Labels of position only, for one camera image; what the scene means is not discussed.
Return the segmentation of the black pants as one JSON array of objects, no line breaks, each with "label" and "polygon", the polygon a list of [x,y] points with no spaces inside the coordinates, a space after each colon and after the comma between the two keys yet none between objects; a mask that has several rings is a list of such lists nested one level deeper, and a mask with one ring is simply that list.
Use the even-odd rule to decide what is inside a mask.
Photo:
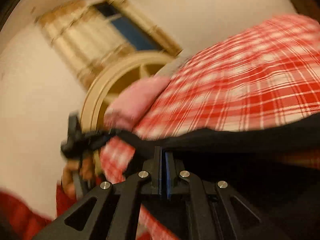
[{"label": "black pants", "polygon": [[144,185],[142,209],[161,227],[160,235],[189,239],[185,206],[162,191],[162,154],[171,153],[184,169],[210,183],[225,181],[288,239],[319,239],[319,171],[287,163],[286,157],[319,152],[319,114],[256,131],[198,129],[179,137],[143,140],[114,129],[113,137],[135,149],[124,176],[152,170],[155,148],[161,149],[158,178]]}]

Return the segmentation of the pink pillow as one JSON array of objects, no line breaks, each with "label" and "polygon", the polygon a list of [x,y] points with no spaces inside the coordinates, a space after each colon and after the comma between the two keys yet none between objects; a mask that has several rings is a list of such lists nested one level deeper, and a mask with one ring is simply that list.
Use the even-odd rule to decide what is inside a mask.
[{"label": "pink pillow", "polygon": [[169,83],[167,76],[153,76],[134,82],[108,106],[104,126],[131,131]]}]

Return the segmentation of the red plaid bed cover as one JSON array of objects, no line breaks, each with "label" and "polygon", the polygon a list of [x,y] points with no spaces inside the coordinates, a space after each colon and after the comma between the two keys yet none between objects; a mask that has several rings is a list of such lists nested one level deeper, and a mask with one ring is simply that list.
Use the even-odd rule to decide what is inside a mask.
[{"label": "red plaid bed cover", "polygon": [[[143,140],[179,137],[208,128],[215,131],[263,130],[319,114],[319,23],[300,15],[275,17],[194,55],[129,131]],[[113,137],[100,160],[112,183],[135,149]],[[286,157],[287,163],[319,171],[319,152]],[[160,235],[147,209],[142,224],[149,239]]]}]

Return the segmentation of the blue window pane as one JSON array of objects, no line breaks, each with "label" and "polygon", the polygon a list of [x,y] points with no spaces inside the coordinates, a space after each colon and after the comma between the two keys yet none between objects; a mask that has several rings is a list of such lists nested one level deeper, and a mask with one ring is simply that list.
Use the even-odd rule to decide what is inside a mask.
[{"label": "blue window pane", "polygon": [[146,31],[141,29],[137,24],[122,14],[114,6],[107,2],[93,5],[100,13],[102,13],[111,24],[123,35],[137,50],[157,50],[163,48],[154,41]]}]

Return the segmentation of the cream wooden headboard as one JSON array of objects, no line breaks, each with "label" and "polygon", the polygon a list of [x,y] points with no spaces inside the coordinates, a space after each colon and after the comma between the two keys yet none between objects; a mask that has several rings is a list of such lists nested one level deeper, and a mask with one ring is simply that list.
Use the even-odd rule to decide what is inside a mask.
[{"label": "cream wooden headboard", "polygon": [[107,107],[132,83],[155,75],[174,57],[155,50],[137,51],[103,69],[92,82],[81,111],[80,124],[83,131],[103,127]]}]

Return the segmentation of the beige patterned curtain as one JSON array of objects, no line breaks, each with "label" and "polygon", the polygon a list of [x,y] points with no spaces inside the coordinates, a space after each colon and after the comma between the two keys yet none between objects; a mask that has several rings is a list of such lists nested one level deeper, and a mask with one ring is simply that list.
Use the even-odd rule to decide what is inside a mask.
[{"label": "beige patterned curtain", "polygon": [[183,49],[129,0],[73,0],[41,15],[37,24],[49,45],[88,89],[100,72],[137,50],[93,5],[107,2],[127,16],[176,57]]}]

